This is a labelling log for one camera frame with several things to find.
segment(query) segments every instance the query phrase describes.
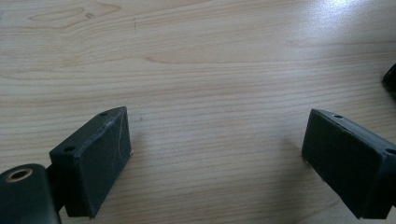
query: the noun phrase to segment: light wooden surface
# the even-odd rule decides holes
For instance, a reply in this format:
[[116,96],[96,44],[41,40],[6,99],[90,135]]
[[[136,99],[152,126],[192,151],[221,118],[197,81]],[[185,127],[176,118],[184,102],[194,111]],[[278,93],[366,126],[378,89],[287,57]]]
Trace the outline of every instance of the light wooden surface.
[[126,105],[134,156],[95,220],[358,221],[301,158],[311,108],[396,142],[394,0],[0,1],[0,172]]

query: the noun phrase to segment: mounting hole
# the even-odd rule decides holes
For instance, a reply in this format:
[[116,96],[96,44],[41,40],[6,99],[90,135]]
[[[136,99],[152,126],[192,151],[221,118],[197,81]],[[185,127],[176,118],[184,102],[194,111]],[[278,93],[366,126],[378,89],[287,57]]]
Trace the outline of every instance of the mounting hole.
[[14,183],[23,180],[24,178],[28,177],[33,173],[33,170],[30,168],[23,168],[20,170],[16,170],[9,174],[6,178],[6,182]]
[[333,117],[337,118],[337,119],[343,119],[344,117],[340,116],[340,115],[332,115]]
[[74,149],[76,149],[75,147],[66,147],[65,149],[64,149],[64,152],[71,152],[71,151],[73,151]]
[[387,148],[385,149],[388,153],[396,155],[396,149],[392,149],[392,148]]

